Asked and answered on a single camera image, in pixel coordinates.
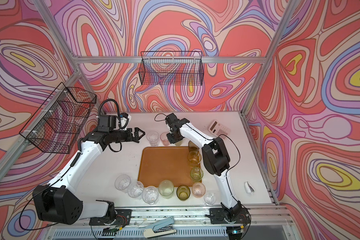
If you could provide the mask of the pale green textured glass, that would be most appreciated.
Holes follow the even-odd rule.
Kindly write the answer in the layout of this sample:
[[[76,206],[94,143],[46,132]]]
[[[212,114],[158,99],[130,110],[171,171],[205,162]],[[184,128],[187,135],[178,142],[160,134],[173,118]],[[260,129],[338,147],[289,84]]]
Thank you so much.
[[[179,147],[182,145],[182,143],[183,143],[183,141],[179,141],[179,142],[175,143],[175,146]]]

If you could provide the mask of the olive brown textured glass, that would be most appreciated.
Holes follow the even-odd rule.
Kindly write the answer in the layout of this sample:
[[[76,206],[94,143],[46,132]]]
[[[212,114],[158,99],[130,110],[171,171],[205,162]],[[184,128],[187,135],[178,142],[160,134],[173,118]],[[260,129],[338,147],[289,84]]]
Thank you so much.
[[[189,149],[189,152],[192,152],[192,151],[199,151],[199,147],[194,144],[192,141],[189,141],[188,142],[188,149]]]

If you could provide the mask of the yellow faceted glass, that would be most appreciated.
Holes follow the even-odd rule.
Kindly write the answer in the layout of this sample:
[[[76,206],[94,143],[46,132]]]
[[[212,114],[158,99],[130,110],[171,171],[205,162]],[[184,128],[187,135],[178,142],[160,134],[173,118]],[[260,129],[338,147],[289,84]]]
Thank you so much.
[[[202,161],[202,156],[198,151],[191,151],[188,153],[189,166],[194,168],[198,167]]]

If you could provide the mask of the bright green faceted glass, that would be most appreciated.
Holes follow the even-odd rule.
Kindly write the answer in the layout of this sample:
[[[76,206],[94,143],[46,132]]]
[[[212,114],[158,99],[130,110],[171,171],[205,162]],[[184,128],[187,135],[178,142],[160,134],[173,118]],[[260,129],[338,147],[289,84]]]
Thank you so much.
[[[191,179],[192,179],[192,181],[193,181],[194,183],[196,183],[196,182],[201,182],[203,176],[204,176],[204,172],[203,172],[203,170],[202,170],[201,168],[199,168],[199,167],[194,167],[194,168],[192,168],[191,171],[190,171],[190,177],[191,177]]]

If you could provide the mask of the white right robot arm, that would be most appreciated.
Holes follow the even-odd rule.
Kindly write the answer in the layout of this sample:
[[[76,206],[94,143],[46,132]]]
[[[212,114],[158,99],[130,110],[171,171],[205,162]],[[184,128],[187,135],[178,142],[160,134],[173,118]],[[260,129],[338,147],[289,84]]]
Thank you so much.
[[[237,196],[230,177],[230,156],[224,141],[220,138],[213,138],[202,133],[191,123],[177,121],[166,122],[170,133],[167,138],[174,144],[186,138],[201,149],[205,169],[214,176],[218,189],[221,193],[221,206],[224,217],[232,222],[241,212],[242,204]]]

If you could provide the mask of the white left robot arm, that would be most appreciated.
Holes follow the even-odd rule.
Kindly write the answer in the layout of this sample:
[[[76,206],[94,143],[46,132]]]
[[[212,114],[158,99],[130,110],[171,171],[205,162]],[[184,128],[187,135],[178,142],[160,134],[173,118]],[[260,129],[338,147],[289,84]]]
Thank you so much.
[[[138,143],[145,135],[139,128],[125,130],[94,130],[79,141],[79,149],[65,167],[45,186],[33,191],[39,220],[72,225],[78,220],[94,219],[102,224],[115,222],[117,213],[111,201],[83,202],[76,195],[77,187],[94,160],[112,143]]]

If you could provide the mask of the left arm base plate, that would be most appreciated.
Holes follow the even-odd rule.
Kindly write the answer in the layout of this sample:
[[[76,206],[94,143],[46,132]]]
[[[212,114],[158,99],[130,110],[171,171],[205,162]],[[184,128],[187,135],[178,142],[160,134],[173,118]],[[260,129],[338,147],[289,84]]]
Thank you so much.
[[[91,227],[103,227],[102,235],[116,233],[130,224],[131,209],[116,209],[101,218],[90,218]]]

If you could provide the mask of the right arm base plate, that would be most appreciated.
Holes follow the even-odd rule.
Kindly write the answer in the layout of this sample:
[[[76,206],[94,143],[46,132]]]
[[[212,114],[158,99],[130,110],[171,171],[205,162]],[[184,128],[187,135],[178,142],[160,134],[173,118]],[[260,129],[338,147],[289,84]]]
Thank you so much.
[[[248,225],[251,222],[251,215],[248,209],[241,207],[236,210],[227,210],[224,208],[211,208],[205,215],[212,224],[240,224]]]

